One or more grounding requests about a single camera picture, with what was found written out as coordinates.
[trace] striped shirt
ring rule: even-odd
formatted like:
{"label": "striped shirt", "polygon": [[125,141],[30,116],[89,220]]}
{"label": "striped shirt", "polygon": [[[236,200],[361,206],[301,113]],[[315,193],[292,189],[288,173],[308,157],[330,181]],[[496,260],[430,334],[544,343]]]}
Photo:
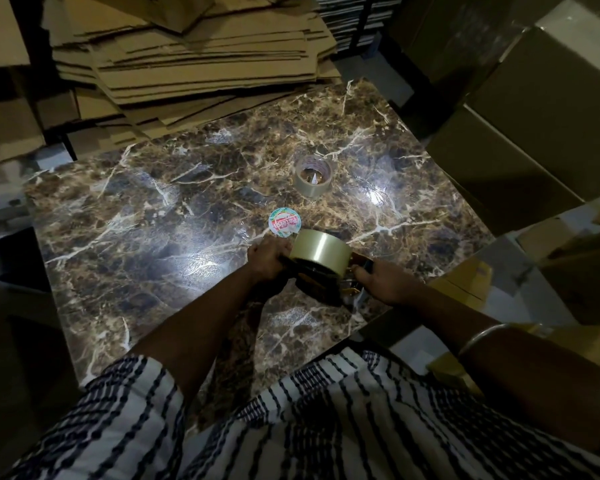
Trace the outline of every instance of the striped shirt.
{"label": "striped shirt", "polygon": [[600,457],[350,348],[307,364],[216,424],[181,466],[185,416],[167,370],[126,356],[4,477],[600,478]]}

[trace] bracelet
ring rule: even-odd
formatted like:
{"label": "bracelet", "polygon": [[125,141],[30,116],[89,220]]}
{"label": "bracelet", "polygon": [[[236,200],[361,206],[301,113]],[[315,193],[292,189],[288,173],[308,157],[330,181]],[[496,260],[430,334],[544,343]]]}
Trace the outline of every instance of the bracelet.
{"label": "bracelet", "polygon": [[460,349],[457,357],[460,358],[462,355],[466,354],[467,350],[476,345],[476,343],[480,342],[481,339],[485,338],[487,335],[490,335],[492,332],[499,330],[501,328],[510,328],[511,325],[508,323],[498,323],[497,325],[492,325],[489,328],[482,330],[481,332],[476,333],[474,336],[469,339],[467,343]]}

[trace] brown marble surface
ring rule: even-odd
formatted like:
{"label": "brown marble surface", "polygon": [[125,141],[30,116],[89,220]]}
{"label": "brown marble surface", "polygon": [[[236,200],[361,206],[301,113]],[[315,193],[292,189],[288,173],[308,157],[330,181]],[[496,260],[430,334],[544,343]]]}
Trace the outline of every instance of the brown marble surface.
{"label": "brown marble surface", "polygon": [[[305,155],[333,161],[316,201],[292,186]],[[304,228],[424,280],[491,234],[371,83],[291,96],[190,132],[42,172],[25,192],[78,379],[241,266],[291,207]],[[322,305],[293,282],[241,316],[194,404],[224,415],[383,311]]]}

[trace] person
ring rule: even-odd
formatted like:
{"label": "person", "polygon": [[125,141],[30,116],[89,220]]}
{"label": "person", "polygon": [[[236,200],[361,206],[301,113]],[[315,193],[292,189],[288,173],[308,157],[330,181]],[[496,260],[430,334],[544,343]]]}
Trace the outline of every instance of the person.
{"label": "person", "polygon": [[484,393],[478,400],[372,351],[310,362],[238,408],[180,465],[187,405],[254,289],[276,284],[289,242],[248,261],[90,382],[5,474],[12,479],[600,478],[600,367],[499,324],[376,260],[356,278],[417,314]]}

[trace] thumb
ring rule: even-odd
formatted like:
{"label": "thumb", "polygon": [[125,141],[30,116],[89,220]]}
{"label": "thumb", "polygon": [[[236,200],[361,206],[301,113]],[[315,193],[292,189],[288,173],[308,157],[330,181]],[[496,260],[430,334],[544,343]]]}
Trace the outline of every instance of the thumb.
{"label": "thumb", "polygon": [[371,284],[373,277],[362,267],[357,264],[352,266],[351,270],[353,271],[353,275],[356,277],[357,281],[362,284],[365,288]]}

